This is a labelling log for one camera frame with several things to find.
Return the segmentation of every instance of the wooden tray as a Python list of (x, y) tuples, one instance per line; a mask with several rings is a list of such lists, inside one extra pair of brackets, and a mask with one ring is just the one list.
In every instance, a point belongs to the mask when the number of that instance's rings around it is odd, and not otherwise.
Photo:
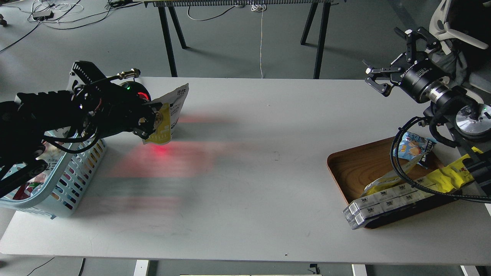
[[(392, 170), (389, 151), (393, 140), (394, 138), (387, 138), (329, 155), (327, 158), (327, 167), (341, 191), (346, 204), (359, 198), (365, 186)], [(428, 169), (416, 165), (408, 173), (409, 177), (417, 179), (435, 169), (444, 167), (433, 152), (429, 153), (427, 158), (429, 164)], [(407, 160), (401, 159), (401, 164), (407, 162)], [(418, 202), (418, 204), (414, 204), (410, 208), (391, 213), (388, 216), (382, 216), (370, 222), (365, 228), (376, 228), (451, 201), (453, 201), (452, 198), (434, 195)]]

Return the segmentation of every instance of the white table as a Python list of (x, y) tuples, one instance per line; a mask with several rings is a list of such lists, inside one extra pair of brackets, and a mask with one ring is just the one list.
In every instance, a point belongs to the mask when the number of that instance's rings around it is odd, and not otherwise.
[[(491, 265), (483, 204), (454, 202), (350, 230), (329, 154), (393, 136), (420, 115), (401, 90), (363, 81), (141, 78), (154, 97), (190, 83), (171, 143), (132, 134), (107, 155), (79, 209), (17, 212), (8, 254), (145, 259)], [(428, 135), (426, 129), (415, 132)], [(438, 146), (444, 160), (456, 151)]]

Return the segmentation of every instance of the gray floor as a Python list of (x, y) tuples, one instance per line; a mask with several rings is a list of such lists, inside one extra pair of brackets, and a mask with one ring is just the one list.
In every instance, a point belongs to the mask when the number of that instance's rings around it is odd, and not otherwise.
[[(333, 6), (327, 29), (321, 79), (362, 79), (362, 59), (387, 65), (405, 49), (393, 32), (428, 26), (439, 0), (349, 0)], [(12, 4), (29, 10), (31, 1)], [(71, 19), (103, 11), (104, 1), (84, 0), (85, 11)], [(219, 14), (226, 7), (196, 7), (196, 18)], [(307, 46), (300, 37), (309, 5), (270, 5), (263, 17), (262, 68), (265, 78), (310, 79), (316, 54), (320, 9), (312, 24)], [(190, 49), (182, 50), (170, 25), (180, 77), (260, 78), (259, 45), (261, 14), (247, 7), (234, 8), (224, 16), (206, 22), (187, 18), (185, 8), (176, 9)], [(35, 25), (14, 8), (0, 7), (9, 26), (0, 28), (4, 48)], [(72, 27), (77, 24), (60, 25)], [(0, 85), (5, 91), (40, 92), (64, 89), (67, 73), (75, 60), (93, 61), (107, 75), (132, 67), (144, 76), (170, 77), (164, 39), (157, 9), (143, 5), (112, 13), (104, 21), (75, 30), (53, 30), (40, 26), (14, 47), (0, 54)], [(7, 99), (0, 93), (0, 101)], [(12, 212), (0, 211), (0, 226), (6, 227)], [(50, 258), (0, 255), (0, 274), (27, 275)], [(36, 270), (35, 275), (77, 275), (81, 258), (56, 257)], [(87, 259), (84, 276), (132, 275), (135, 260)], [(351, 275), (349, 264), (320, 264), (324, 275)], [(159, 261), (151, 275), (179, 274), (308, 274), (303, 263), (238, 263), (211, 261)], [(458, 266), (369, 266), (369, 275), (462, 275)]]

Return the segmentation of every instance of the red laser light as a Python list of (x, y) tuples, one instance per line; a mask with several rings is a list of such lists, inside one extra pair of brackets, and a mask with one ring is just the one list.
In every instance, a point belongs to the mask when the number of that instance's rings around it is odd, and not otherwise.
[(144, 99), (144, 100), (147, 100), (147, 101), (150, 101), (150, 97), (144, 93), (144, 92), (138, 92), (138, 97), (140, 97), (140, 99)]

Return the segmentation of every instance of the plastic basket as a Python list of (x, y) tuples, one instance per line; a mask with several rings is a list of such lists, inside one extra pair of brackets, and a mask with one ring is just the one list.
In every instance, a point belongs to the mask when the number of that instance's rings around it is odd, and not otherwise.
[[(73, 143), (68, 148), (81, 149), (89, 143)], [(0, 198), (0, 207), (40, 214), (51, 219), (70, 216), (87, 190), (106, 150), (106, 143), (101, 139), (85, 152), (64, 153), (38, 193), (26, 199), (14, 200), (12, 198), (17, 191), (14, 190)], [(7, 176), (23, 166), (20, 164), (12, 167)]]

